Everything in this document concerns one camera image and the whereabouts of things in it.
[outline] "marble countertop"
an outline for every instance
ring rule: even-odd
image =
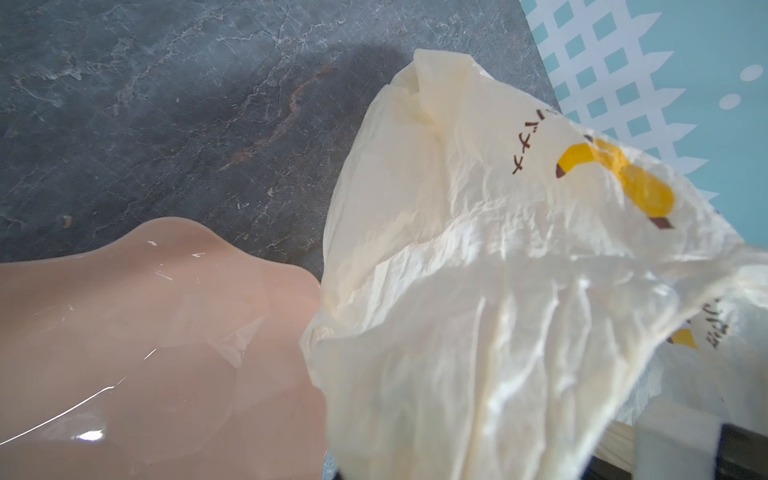
[[[156,217],[320,277],[336,178],[416,48],[557,104],[515,0],[30,1],[0,18],[0,261]]]

